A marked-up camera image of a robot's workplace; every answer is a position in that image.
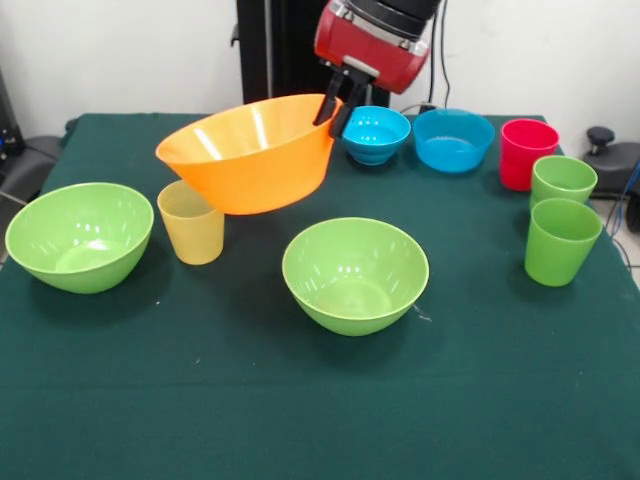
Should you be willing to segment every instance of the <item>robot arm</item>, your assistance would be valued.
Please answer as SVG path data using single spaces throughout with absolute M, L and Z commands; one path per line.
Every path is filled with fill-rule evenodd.
M 421 40 L 441 0 L 330 0 L 318 24 L 315 52 L 334 74 L 314 122 L 331 118 L 345 77 L 353 90 L 336 115 L 331 136 L 342 136 L 369 84 L 403 93 L 429 56 Z

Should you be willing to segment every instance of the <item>green bowl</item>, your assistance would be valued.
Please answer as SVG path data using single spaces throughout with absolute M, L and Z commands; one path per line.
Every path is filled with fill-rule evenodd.
M 136 266 L 153 218 L 151 203 L 129 187 L 72 185 L 24 207 L 7 229 L 7 250 L 44 283 L 97 293 L 122 282 Z
M 393 324 L 427 286 L 429 263 L 402 230 L 368 218 L 337 218 L 300 233 L 282 260 L 302 309 L 332 332 L 361 336 Z

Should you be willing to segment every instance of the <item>red cup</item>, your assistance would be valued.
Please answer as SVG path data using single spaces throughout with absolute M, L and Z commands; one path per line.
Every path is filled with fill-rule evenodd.
M 552 155 L 559 142 L 558 132 L 539 120 L 519 118 L 505 123 L 500 157 L 502 184 L 520 192 L 531 190 L 534 163 Z

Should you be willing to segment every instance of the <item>blue bowl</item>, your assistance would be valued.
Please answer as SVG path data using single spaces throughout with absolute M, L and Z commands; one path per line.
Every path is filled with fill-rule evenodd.
M 411 122 L 401 113 L 384 107 L 358 107 L 342 134 L 351 156 L 363 165 L 382 165 L 411 133 Z
M 464 110 L 432 110 L 413 122 L 416 152 L 422 163 L 446 173 L 473 170 L 496 136 L 489 121 Z

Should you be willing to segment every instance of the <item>yellow cup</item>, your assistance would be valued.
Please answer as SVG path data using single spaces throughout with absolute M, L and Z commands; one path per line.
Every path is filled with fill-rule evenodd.
M 177 257 L 189 265 L 213 262 L 224 244 L 224 214 L 180 180 L 158 195 L 158 208 Z

